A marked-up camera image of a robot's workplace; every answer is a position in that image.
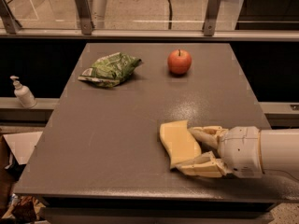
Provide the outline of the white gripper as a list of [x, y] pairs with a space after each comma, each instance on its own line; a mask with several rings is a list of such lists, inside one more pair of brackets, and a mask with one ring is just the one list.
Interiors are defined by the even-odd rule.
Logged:
[[234, 127], [229, 130], [221, 126], [191, 127], [188, 131], [199, 142], [218, 149], [221, 159], [208, 151], [193, 160], [176, 165], [185, 175], [220, 178], [233, 174], [238, 178], [261, 178], [260, 130], [254, 126]]

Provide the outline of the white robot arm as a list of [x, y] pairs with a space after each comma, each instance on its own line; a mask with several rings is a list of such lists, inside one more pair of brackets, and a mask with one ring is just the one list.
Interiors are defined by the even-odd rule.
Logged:
[[197, 141], [206, 145], [207, 152], [176, 165], [185, 175], [211, 178], [282, 175], [293, 180], [298, 178], [298, 129], [192, 127], [190, 132]]

